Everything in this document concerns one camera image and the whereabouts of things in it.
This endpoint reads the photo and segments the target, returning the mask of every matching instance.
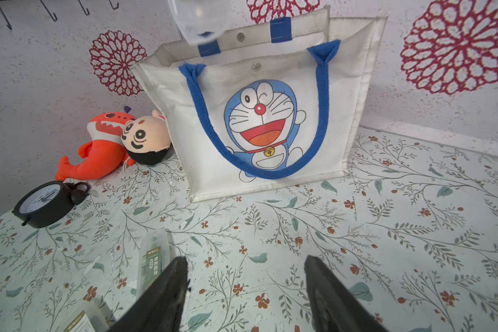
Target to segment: plush toy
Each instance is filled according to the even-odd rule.
[[[128,121],[121,132],[121,141],[131,159],[144,165],[159,163],[171,145],[166,119],[158,110],[151,114]]]
[[[86,127],[92,141],[77,150],[77,154],[85,160],[79,165],[71,165],[68,157],[62,157],[55,180],[63,181],[67,177],[95,180],[112,172],[128,158],[120,134],[125,124],[135,119],[134,116],[122,112],[104,113],[94,117]],[[128,166],[133,164],[132,160],[128,162]]]

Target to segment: black alarm clock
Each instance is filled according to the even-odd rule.
[[[22,226],[40,229],[64,217],[75,205],[83,202],[90,185],[85,182],[63,183],[51,181],[30,191],[15,205],[13,214],[19,217]]]

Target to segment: floral tablecloth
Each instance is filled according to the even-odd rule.
[[[390,331],[498,329],[498,159],[359,130],[343,178],[189,203],[176,156],[92,182],[45,228],[0,217],[0,331],[55,331],[81,301],[135,302],[141,237],[190,262],[181,331],[311,331],[319,256]]]

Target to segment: wall hook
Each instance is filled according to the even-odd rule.
[[[111,0],[109,0],[109,3],[111,4],[111,8],[113,10],[120,8],[120,3],[119,2],[116,3],[116,7],[113,6],[113,3],[111,2]]]
[[[4,17],[4,20],[6,20],[6,22],[7,22],[6,25],[9,28],[9,30],[13,30],[13,27],[11,26],[11,23],[9,23],[9,20],[7,19],[6,14],[2,10],[2,7],[0,7],[0,13],[2,13],[2,16]]]
[[[39,0],[42,4],[42,6],[46,9],[46,11],[48,12],[48,15],[50,15],[51,19],[53,22],[57,22],[57,15],[55,15],[55,13],[50,13],[50,10],[48,10],[48,7],[46,7],[45,3],[42,2],[42,0]]]
[[[80,3],[80,6],[81,6],[81,9],[83,10],[83,13],[85,13],[86,16],[89,16],[90,15],[89,9],[87,8],[85,10],[85,7],[83,7],[83,4],[81,3],[81,0],[77,0],[77,2]]]

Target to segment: white tote bag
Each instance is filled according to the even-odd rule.
[[[191,201],[348,174],[385,22],[325,7],[162,45],[133,66],[166,116]]]

